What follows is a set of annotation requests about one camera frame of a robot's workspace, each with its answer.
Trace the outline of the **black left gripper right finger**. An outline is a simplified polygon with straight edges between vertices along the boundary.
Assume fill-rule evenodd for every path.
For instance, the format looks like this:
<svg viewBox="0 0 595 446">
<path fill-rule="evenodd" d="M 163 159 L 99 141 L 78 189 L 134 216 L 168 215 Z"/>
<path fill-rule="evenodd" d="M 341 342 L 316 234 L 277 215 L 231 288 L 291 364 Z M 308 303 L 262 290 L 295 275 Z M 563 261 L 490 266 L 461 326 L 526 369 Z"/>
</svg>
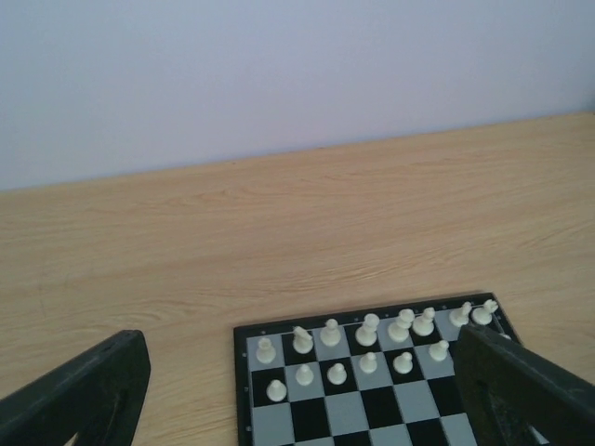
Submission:
<svg viewBox="0 0 595 446">
<path fill-rule="evenodd" d="M 463 326 L 454 371 L 478 444 L 594 443 L 594 386 L 501 334 Z"/>
</svg>

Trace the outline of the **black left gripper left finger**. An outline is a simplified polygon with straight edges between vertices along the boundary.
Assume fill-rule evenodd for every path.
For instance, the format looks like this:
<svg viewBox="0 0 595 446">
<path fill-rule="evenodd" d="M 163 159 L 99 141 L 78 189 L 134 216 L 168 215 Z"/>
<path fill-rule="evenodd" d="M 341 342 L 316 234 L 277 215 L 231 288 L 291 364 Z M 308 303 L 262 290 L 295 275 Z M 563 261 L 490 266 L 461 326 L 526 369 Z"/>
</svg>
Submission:
<svg viewBox="0 0 595 446">
<path fill-rule="evenodd" d="M 1 399 L 1 443 L 130 445 L 150 375 L 143 332 L 113 334 Z"/>
</svg>

